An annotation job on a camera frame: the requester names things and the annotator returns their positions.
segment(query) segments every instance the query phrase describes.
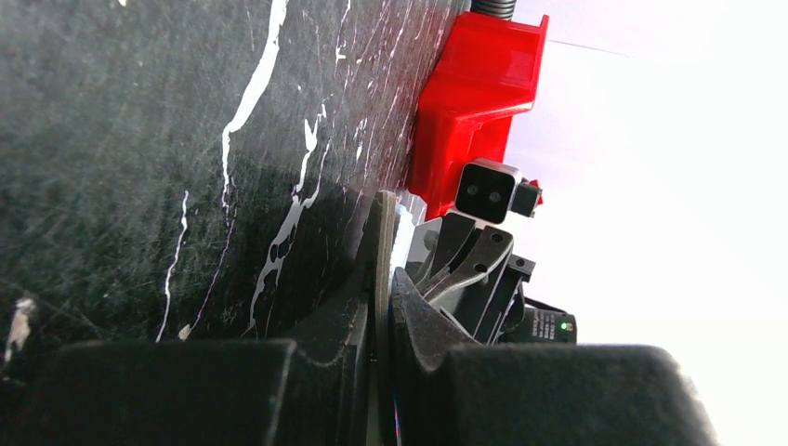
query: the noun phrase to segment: black marble surface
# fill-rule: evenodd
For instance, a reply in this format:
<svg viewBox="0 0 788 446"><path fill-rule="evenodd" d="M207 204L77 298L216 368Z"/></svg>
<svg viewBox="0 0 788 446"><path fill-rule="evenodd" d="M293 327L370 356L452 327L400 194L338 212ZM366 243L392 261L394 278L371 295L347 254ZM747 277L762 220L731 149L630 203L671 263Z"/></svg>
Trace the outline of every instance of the black marble surface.
<svg viewBox="0 0 788 446"><path fill-rule="evenodd" d="M401 188L465 7L2 0L0 386L76 341L262 338L307 316L366 197Z"/></svg>

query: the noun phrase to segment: white wall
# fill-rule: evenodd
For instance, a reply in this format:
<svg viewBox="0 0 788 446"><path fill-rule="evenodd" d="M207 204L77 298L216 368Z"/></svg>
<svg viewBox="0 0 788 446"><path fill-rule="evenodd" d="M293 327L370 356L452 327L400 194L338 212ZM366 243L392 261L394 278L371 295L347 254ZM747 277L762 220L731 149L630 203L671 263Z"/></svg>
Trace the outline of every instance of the white wall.
<svg viewBox="0 0 788 446"><path fill-rule="evenodd" d="M666 348L723 444L788 444L788 39L735 6L521 1L562 43L506 156L545 205L505 228L582 343Z"/></svg>

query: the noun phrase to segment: black cylinder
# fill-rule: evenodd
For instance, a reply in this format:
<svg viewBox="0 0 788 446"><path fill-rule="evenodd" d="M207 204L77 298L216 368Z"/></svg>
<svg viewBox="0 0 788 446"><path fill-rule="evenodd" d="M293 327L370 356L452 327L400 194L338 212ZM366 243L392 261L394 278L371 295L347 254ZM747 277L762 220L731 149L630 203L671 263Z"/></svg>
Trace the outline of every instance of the black cylinder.
<svg viewBox="0 0 788 446"><path fill-rule="evenodd" d="M517 0L472 0L470 11L503 20L512 20Z"/></svg>

